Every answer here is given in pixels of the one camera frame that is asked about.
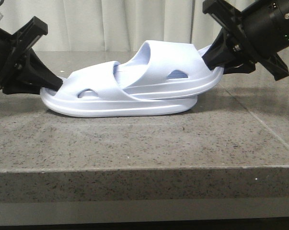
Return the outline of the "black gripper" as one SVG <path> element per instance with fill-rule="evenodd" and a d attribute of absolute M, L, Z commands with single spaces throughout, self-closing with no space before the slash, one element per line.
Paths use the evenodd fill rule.
<path fill-rule="evenodd" d="M 239 11 L 225 0 L 206 0 L 203 13 L 222 29 L 202 56 L 210 70 L 223 67 L 223 74 L 255 71 L 260 63 L 275 80 L 289 76 L 287 65 L 278 55 L 289 46 L 288 0 L 257 0 Z"/>
<path fill-rule="evenodd" d="M 39 94 L 41 88 L 58 91 L 62 86 L 63 80 L 32 49 L 47 33 L 47 24 L 36 16 L 13 34 L 0 28 L 0 90 L 4 94 Z"/>

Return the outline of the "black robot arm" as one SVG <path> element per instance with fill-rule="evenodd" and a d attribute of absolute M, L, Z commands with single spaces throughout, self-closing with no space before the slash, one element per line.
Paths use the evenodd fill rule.
<path fill-rule="evenodd" d="M 257 0 L 239 11 L 225 0 L 206 0 L 203 13 L 222 29 L 203 60 L 224 74 L 251 73 L 259 62 L 276 81 L 289 76 L 278 52 L 289 47 L 289 0 Z"/>

